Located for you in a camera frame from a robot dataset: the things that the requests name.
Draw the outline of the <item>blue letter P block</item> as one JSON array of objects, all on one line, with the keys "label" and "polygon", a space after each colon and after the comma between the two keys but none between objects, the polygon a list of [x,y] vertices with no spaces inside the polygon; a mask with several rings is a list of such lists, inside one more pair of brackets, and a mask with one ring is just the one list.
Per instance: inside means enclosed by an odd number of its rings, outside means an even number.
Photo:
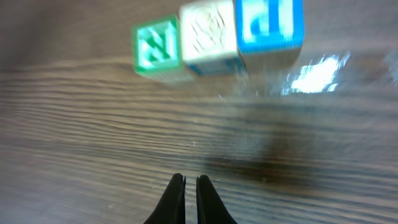
[{"label": "blue letter P block", "polygon": [[291,66],[304,37],[303,0],[236,0],[236,35],[249,72]]}]

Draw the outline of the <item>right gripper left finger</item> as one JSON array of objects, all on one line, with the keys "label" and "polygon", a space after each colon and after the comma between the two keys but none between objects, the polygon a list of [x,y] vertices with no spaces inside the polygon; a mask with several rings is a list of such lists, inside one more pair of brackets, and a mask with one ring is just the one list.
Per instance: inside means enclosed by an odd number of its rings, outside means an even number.
[{"label": "right gripper left finger", "polygon": [[186,178],[180,173],[174,174],[144,224],[186,224],[185,186]]}]

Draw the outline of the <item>pretzel picture block blue side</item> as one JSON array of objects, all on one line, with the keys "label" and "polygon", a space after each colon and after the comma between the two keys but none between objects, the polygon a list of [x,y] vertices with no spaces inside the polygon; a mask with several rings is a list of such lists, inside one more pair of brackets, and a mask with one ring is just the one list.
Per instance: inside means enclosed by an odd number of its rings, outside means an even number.
[{"label": "pretzel picture block blue side", "polygon": [[179,10],[182,59],[199,76],[246,70],[236,37],[232,0],[193,1]]}]

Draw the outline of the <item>green letter R block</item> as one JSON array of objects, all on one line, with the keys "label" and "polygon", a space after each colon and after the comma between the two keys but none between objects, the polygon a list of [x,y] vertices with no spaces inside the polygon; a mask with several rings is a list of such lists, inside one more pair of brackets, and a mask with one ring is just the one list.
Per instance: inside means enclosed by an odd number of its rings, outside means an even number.
[{"label": "green letter R block", "polygon": [[175,14],[131,28],[134,71],[163,83],[188,82],[194,76],[182,60],[179,19]]}]

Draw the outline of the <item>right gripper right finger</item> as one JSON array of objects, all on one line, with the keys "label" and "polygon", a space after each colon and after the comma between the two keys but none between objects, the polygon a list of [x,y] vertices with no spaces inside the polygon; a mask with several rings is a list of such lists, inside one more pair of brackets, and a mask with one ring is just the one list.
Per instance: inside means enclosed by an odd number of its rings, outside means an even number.
[{"label": "right gripper right finger", "polygon": [[237,224],[207,175],[197,177],[198,224]]}]

